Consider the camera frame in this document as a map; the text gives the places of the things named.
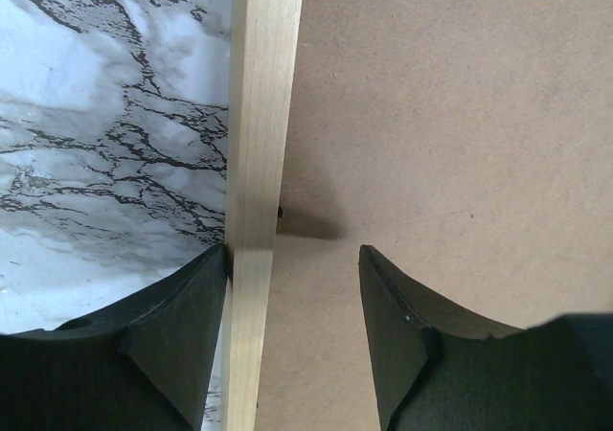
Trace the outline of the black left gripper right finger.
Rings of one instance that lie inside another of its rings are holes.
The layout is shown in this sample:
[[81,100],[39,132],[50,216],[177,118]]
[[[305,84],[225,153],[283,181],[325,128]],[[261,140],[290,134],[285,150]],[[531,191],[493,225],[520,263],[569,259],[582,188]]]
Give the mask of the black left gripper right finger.
[[373,246],[359,281],[384,430],[608,430],[612,317],[519,329],[404,274]]

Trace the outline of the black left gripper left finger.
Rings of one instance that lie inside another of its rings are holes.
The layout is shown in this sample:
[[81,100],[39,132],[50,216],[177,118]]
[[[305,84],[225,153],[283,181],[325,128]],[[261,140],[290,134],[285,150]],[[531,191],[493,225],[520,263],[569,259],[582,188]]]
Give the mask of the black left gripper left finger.
[[200,429],[226,283],[219,244],[57,329],[2,336],[2,429]]

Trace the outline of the brown frame backing board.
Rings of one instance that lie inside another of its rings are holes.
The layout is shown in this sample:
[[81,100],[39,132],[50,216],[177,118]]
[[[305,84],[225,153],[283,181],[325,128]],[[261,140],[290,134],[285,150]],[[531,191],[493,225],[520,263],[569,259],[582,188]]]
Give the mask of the brown frame backing board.
[[612,0],[304,0],[256,426],[375,430],[358,252],[491,319],[612,307]]

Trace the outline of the light wooden picture frame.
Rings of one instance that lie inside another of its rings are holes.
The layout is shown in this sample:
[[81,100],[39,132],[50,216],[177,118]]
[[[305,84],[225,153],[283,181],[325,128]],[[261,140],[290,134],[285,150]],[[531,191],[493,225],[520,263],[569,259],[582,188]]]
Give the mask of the light wooden picture frame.
[[303,0],[232,0],[221,427],[255,427]]

